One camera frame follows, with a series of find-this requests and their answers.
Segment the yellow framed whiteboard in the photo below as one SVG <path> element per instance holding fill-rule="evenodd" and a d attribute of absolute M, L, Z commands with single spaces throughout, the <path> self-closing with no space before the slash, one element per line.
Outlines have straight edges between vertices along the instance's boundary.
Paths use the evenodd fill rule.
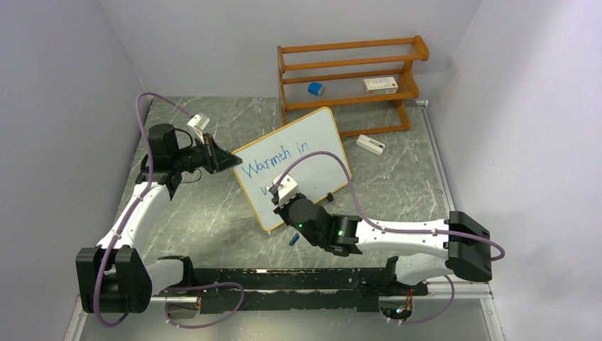
<path fill-rule="evenodd" d="M 321 107 L 234 151 L 242 159 L 234 167 L 234 173 L 262 230 L 271 231 L 283 224 L 273 213 L 272 195 L 268 191 L 273 181 L 296 160 L 315 151 L 333 153 L 350 169 L 334 115 L 328 107 Z M 348 184 L 339 163 L 324 155 L 306 158 L 288 175 L 313 202 Z"/>

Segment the blue marker cap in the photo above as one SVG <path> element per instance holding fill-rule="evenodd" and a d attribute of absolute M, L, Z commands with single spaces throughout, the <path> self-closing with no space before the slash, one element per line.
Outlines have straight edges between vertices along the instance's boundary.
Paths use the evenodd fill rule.
<path fill-rule="evenodd" d="M 300 238 L 300 235 L 298 233 L 295 233 L 288 244 L 290 246 L 295 245 L 295 243 L 299 240 L 299 238 Z"/>

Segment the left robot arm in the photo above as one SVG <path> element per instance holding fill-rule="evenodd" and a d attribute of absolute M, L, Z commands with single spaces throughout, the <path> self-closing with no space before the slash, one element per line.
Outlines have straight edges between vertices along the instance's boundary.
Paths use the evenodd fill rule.
<path fill-rule="evenodd" d="M 184 173 L 205 169 L 210 174 L 238 166 L 241 158 L 218 146 L 211 134 L 180 147 L 172 124 L 149 128 L 150 151 L 141 164 L 131 199 L 114 226 L 95 247 L 76 257 L 82 308 L 86 313 L 142 313 L 151 297 L 171 288 L 185 296 L 197 276 L 188 256 L 162 256 L 144 264 L 138 248 L 175 196 Z"/>

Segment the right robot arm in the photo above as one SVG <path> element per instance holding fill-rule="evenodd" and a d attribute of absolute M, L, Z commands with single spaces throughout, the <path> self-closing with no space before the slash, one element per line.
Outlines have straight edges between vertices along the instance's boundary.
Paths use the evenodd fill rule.
<path fill-rule="evenodd" d="M 464 212 L 429 222 L 386 222 L 328 213 L 297 187 L 270 193 L 273 212 L 314 247 L 335 256 L 382 251 L 405 257 L 383 275 L 389 293 L 449 274 L 473 282 L 493 278 L 490 232 Z"/>

